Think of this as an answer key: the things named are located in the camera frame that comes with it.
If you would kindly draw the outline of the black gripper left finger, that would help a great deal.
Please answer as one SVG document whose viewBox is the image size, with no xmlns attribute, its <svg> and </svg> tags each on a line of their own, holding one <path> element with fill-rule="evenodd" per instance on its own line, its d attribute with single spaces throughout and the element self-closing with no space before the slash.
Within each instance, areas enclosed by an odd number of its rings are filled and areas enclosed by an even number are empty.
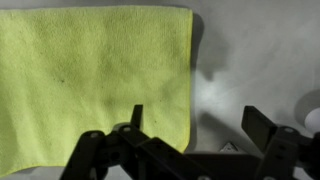
<svg viewBox="0 0 320 180">
<path fill-rule="evenodd" d="M 135 105 L 133 108 L 130 124 L 136 128 L 140 128 L 142 119 L 143 119 L 143 106 L 141 104 Z"/>
</svg>

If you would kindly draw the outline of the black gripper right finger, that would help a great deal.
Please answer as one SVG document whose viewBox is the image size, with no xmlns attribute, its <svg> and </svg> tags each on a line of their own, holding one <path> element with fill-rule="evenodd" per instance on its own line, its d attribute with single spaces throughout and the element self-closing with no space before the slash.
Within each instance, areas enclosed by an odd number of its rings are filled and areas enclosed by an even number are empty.
<svg viewBox="0 0 320 180">
<path fill-rule="evenodd" d="M 267 150 L 272 136 L 277 131 L 277 125 L 255 106 L 244 107 L 241 127 L 262 153 Z"/>
</svg>

